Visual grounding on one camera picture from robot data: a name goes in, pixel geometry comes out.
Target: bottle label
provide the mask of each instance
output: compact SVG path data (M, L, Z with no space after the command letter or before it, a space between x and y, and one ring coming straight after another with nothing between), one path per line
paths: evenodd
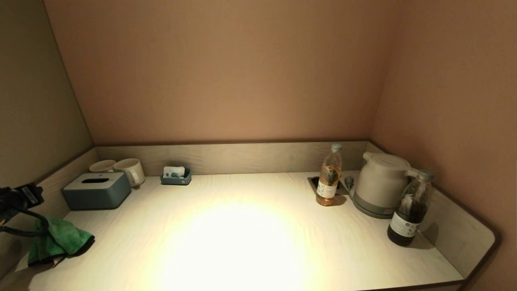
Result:
M393 231L402 235L403 237L412 238L417 234L419 223L411 223L403 220L395 212L389 226Z
M324 185L321 181L318 183L318 189L316 193L324 198L333 198L336 195L336 189L338 186L327 186Z

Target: white mug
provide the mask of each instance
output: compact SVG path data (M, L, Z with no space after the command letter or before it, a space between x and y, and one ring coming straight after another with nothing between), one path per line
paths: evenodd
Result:
M96 162L95 164L91 165L88 169L90 172L93 173L107 173L107 172L114 172L115 171L115 164L117 161L113 159L105 159L100 162Z
M117 172L124 172L129 179L131 187L136 187L145 181L142 164L137 158L127 158L115 164Z

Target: green cloth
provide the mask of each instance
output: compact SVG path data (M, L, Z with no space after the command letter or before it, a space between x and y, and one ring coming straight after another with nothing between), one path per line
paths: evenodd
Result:
M35 237L29 253L29 267L38 264L50 264L54 258L77 257L84 254L95 242L95 237L74 227L68 221L45 217L49 222L47 234ZM35 228L41 229L41 220Z

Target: white kettle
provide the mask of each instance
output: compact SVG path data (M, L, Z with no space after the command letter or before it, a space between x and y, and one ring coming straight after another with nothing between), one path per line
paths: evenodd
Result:
M408 177L416 177L418 170L394 155L366 152L362 157L367 163L352 190L352 201L369 216L390 219L409 183Z

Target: dark tea bottle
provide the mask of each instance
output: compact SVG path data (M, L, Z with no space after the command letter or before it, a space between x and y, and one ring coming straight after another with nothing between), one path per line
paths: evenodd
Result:
M434 174L420 170L404 191L388 226L388 238L398 245L409 245L431 202Z

